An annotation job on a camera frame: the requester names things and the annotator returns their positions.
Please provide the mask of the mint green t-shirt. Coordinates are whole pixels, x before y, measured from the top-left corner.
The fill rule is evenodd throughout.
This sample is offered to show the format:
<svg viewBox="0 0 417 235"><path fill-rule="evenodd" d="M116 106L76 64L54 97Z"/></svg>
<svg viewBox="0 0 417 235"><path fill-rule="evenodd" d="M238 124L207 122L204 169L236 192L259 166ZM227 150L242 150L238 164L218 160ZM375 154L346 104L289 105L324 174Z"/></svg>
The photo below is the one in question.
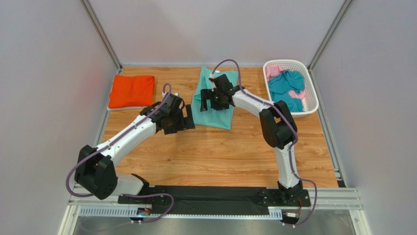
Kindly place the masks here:
<svg viewBox="0 0 417 235"><path fill-rule="evenodd" d="M211 72L211 69L207 67L201 67L197 88L191 101L191 110L194 124L231 130L232 117L234 113L233 106L230 106L228 109L225 110L216 111L211 108L210 101L208 100L208 110L203 112L200 111L202 104L201 90L212 88L212 83L209 80L209 75L211 74Z"/></svg>

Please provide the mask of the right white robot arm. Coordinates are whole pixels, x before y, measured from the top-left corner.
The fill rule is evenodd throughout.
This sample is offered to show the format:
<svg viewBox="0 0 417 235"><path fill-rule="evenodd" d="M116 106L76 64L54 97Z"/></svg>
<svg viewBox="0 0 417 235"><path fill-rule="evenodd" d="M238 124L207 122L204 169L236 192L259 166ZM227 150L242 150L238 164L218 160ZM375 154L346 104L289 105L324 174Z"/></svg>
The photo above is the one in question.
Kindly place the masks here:
<svg viewBox="0 0 417 235"><path fill-rule="evenodd" d="M233 86L226 75L209 76L211 89L201 90L202 112L221 111L230 106L242 108L259 118L264 140L274 149L278 167L278 198L294 200L303 190L297 177L293 146L297 140L297 127L284 101L271 102L253 95L241 86Z"/></svg>

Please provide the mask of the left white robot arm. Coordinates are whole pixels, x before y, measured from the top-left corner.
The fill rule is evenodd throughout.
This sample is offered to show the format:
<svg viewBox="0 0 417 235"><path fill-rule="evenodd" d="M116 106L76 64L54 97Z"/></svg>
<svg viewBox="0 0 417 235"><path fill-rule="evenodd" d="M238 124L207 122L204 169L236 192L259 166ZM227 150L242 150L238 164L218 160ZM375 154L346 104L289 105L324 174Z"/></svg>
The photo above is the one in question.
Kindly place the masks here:
<svg viewBox="0 0 417 235"><path fill-rule="evenodd" d="M113 194L138 195L148 186L140 176L118 175L116 167L137 145L159 131L175 134L195 127L190 104L175 94L144 108L122 131L96 147L84 146L71 174L76 183L99 200Z"/></svg>

